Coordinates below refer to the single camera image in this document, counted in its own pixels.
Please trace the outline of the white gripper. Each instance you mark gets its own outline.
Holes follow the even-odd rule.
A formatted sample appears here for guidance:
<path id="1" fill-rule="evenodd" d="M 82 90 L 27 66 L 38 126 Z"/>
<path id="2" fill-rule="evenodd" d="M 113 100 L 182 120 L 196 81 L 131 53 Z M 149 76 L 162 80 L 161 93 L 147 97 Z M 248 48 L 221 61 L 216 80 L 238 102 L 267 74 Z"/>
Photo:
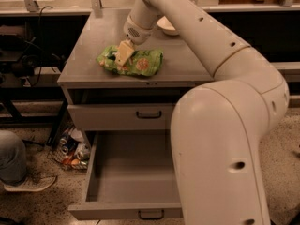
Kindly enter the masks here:
<path id="1" fill-rule="evenodd" d="M 124 33 L 128 39 L 120 42 L 115 55 L 115 63 L 122 67 L 134 54 L 134 44 L 141 45 L 149 39 L 153 28 L 153 20 L 141 20 L 129 15 L 124 24 Z"/>

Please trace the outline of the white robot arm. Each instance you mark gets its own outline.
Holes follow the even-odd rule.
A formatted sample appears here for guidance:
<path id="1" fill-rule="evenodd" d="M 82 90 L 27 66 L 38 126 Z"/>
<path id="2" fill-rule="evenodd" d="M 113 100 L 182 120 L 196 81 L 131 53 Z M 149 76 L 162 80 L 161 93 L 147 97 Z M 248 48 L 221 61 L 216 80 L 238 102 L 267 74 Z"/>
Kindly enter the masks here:
<path id="1" fill-rule="evenodd" d="M 159 15 L 213 79 L 185 93 L 172 113 L 172 159 L 185 225 L 270 225 L 259 144 L 287 111 L 285 79 L 190 0 L 136 0 L 118 64 L 150 37 Z"/>

